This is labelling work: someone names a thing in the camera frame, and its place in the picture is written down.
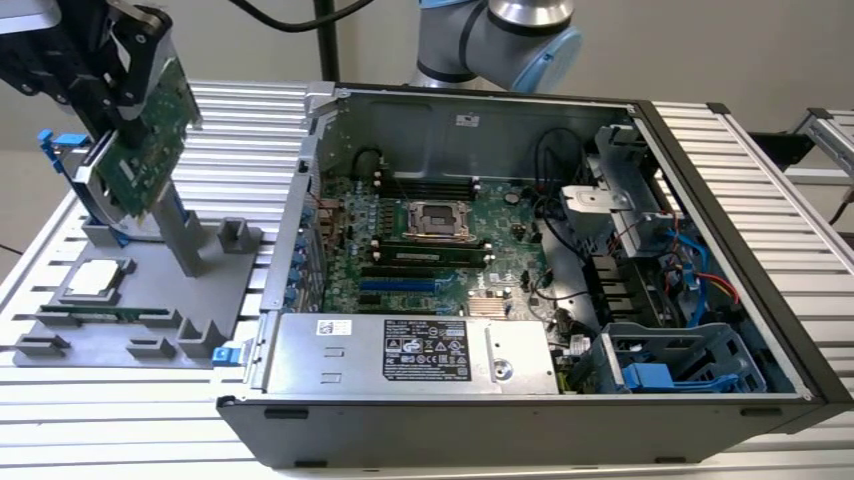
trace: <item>barcode sticker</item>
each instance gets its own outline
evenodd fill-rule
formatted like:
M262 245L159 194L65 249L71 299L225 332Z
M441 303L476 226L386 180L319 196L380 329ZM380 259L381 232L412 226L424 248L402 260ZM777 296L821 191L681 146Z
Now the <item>barcode sticker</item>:
M318 320L318 335L350 335L351 333L350 320Z

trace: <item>white wall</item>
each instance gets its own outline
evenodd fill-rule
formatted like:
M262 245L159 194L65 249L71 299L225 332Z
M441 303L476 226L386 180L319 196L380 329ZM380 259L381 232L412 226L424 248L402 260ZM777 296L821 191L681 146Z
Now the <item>white wall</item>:
M289 21L313 16L310 0L255 0ZM283 34L226 0L161 0L194 78L310 80L321 76L314 33ZM350 3L339 0L339 6ZM754 129L784 129L809 106L854 106L853 0L576 0L585 48L558 93L720 101ZM339 23L343 79L404 83L418 45L416 0L377 0ZM79 129L45 97L0 84L0 148L34 151L43 127ZM46 217L30 188L53 185L50 173L7 169L3 218ZM21 163L21 155L13 156ZM813 192L828 205L839 192ZM845 224L854 230L854 223Z

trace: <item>red cable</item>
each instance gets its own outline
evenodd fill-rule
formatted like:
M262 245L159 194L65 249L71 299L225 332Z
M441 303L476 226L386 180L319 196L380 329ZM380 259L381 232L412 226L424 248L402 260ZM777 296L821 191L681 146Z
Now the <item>red cable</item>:
M704 278L708 278L710 280L714 280L721 285L724 285L728 288L728 290L730 290L730 292L733 292L733 301L736 302L736 304L738 304L738 291L736 291L736 287L733 286L733 284L730 282L728 282L720 276L713 275L712 273L694 272L694 275L697 275L698 277L704 277Z

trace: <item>green circuit board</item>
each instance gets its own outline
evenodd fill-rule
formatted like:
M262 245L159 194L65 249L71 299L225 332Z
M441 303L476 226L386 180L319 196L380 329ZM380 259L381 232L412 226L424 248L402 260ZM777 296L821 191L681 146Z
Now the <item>green circuit board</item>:
M125 211L139 216L151 207L185 151L187 125L198 120L198 106L182 64L174 58L149 96L141 114L151 132L139 148L118 138L95 166Z
M481 193L468 206L470 242L489 240L496 259L485 268L426 269L433 274L433 292L361 291L363 267L374 265L370 242L406 242L409 228L408 200L380 198L367 183L350 179L326 182L325 198L339 199L345 208L342 231L353 227L353 238L342 238L333 254L327 255L329 275L323 310L342 313L389 313L460 315L469 314L473 298L505 298L509 319L530 319L530 311L542 317L553 313L553 306L530 307L530 292L521 287L525 271L534 280L546 269L540 242L532 241L534 211L528 200L510 205L505 196L521 195L524 187L505 182L482 183ZM518 238L518 230L526 232ZM374 302L359 302L361 295L372 295Z

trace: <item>motherboard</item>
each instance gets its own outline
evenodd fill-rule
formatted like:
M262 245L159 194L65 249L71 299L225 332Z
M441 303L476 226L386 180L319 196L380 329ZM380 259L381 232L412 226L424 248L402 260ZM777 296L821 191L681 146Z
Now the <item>motherboard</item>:
M548 265L530 187L378 183L325 183L323 310L552 318L554 305L533 295Z

